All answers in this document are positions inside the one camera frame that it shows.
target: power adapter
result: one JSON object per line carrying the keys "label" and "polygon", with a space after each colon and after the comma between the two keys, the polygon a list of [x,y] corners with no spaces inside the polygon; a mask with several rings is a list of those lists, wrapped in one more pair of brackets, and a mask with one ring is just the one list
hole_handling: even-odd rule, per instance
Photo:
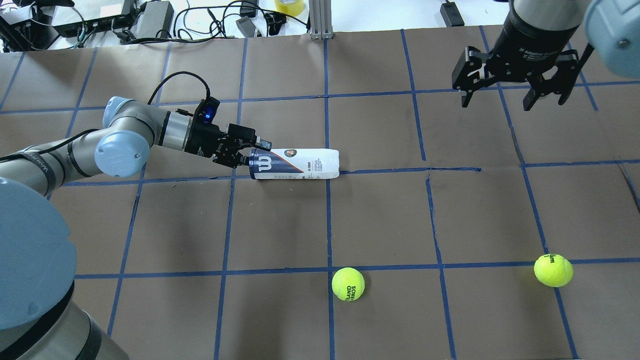
{"label": "power adapter", "polygon": [[450,3],[449,0],[446,1],[447,2],[440,7],[440,14],[442,15],[444,23],[447,24],[448,28],[452,26],[464,26],[465,21],[462,19],[456,3]]}

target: yellow object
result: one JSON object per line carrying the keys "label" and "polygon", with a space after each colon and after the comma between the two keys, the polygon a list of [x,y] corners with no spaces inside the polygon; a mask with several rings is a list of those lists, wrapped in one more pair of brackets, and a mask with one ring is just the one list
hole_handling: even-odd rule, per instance
{"label": "yellow object", "polygon": [[536,260],[533,272],[544,285],[559,288],[567,285],[573,277],[573,266],[558,254],[542,255]]}
{"label": "yellow object", "polygon": [[341,268],[333,275],[331,289],[340,300],[358,300],[364,292],[364,277],[354,268]]}
{"label": "yellow object", "polygon": [[276,10],[291,16],[298,16],[305,9],[305,2],[302,0],[274,0]]}

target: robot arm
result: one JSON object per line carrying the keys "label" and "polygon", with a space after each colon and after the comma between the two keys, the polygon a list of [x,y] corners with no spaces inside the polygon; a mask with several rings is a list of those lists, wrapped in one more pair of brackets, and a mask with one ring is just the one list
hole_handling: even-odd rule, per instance
{"label": "robot arm", "polygon": [[[523,99],[525,111],[551,93],[560,95],[558,104],[562,105],[594,48],[616,74],[640,77],[636,60],[640,52],[639,2],[510,0],[509,6],[493,49],[483,53],[468,46],[453,70],[452,86],[463,92],[462,107],[468,106],[476,90],[498,81],[530,84]],[[579,57],[576,50],[563,49],[583,18],[590,44]],[[557,67],[556,73],[545,79],[544,73],[553,67]]]}
{"label": "robot arm", "polygon": [[241,149],[271,150],[271,143],[249,127],[229,124],[226,132],[221,131],[212,123],[219,105],[209,97],[200,102],[195,114],[184,110],[170,113],[132,99],[112,97],[102,119],[104,129],[0,158],[0,177],[49,195],[69,181],[101,173],[132,176],[147,162],[152,145],[212,158],[232,168],[248,164]]}

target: metal bracket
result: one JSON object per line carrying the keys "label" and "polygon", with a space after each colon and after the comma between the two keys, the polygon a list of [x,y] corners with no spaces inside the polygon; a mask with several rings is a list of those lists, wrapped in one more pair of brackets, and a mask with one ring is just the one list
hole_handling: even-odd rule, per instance
{"label": "metal bracket", "polygon": [[311,39],[333,38],[331,0],[309,0],[309,20]]}

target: white can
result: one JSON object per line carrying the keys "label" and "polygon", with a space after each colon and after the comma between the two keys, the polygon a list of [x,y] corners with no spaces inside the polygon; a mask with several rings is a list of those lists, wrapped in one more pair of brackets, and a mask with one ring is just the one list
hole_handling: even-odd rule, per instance
{"label": "white can", "polygon": [[340,175],[340,153],[333,149],[251,150],[252,179],[333,179]]}

